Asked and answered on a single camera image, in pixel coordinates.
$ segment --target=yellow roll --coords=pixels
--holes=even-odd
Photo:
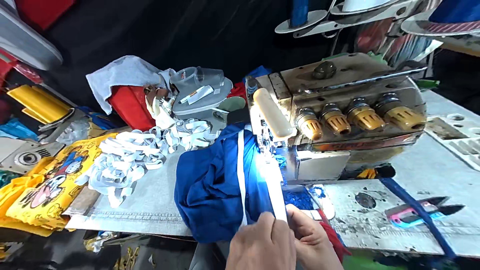
[[[40,115],[34,113],[33,111],[27,109],[27,108],[24,108],[22,110],[22,112],[30,117],[32,117],[33,119],[39,121],[40,123],[42,124],[48,124],[47,120],[43,119]]]
[[[53,103],[57,104],[58,106],[68,110],[71,108],[70,105],[64,103],[63,101],[59,100],[58,98],[52,96],[51,94],[47,93],[46,91],[44,91],[43,89],[37,87],[37,86],[32,86],[32,89],[37,91],[38,93],[44,95],[45,97],[47,97],[49,100],[51,100]]]
[[[10,90],[7,95],[24,105],[31,115],[35,114],[47,123],[56,121],[68,113],[68,106],[61,105],[61,101],[41,89],[33,89],[28,85]]]

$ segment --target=plastic cup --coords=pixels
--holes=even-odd
[[[180,70],[170,77],[171,82],[182,92],[193,92],[201,85],[196,83],[197,68],[189,67]]]
[[[217,86],[223,82],[223,70],[197,67],[195,81],[201,86]]]

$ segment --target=cloth pile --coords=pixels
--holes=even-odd
[[[186,151],[207,147],[219,133],[210,134],[206,121],[178,120],[172,127],[161,130],[153,127],[149,131],[119,133],[100,143],[100,154],[92,167],[75,182],[108,196],[112,208],[117,208],[125,197],[133,192],[135,182],[143,177],[146,170],[160,168],[178,146]]]

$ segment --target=green fabric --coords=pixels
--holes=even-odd
[[[10,181],[13,178],[17,178],[20,176],[22,175],[16,172],[0,171],[0,188],[10,184]]]
[[[345,256],[342,265],[345,270],[407,270],[406,267],[386,266],[374,262],[372,258],[366,256]]]

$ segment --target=work table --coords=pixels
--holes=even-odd
[[[432,91],[423,92],[422,97],[429,115],[459,113],[480,123],[480,116]],[[191,235],[173,199],[177,162],[182,153],[179,149],[169,154],[162,168],[148,171],[117,209],[109,206],[106,196],[100,196],[84,215],[72,215],[66,228]],[[466,205],[435,224],[458,255],[480,257],[480,218],[476,215],[480,212],[480,172],[427,134],[391,163],[396,169],[394,179],[414,198],[450,196],[447,204]],[[384,211],[403,202],[378,180],[339,181],[325,185],[325,190],[336,212],[331,225],[347,247],[443,254],[426,226],[400,229],[386,220]],[[376,207],[360,206],[355,200],[358,192],[372,196]]]

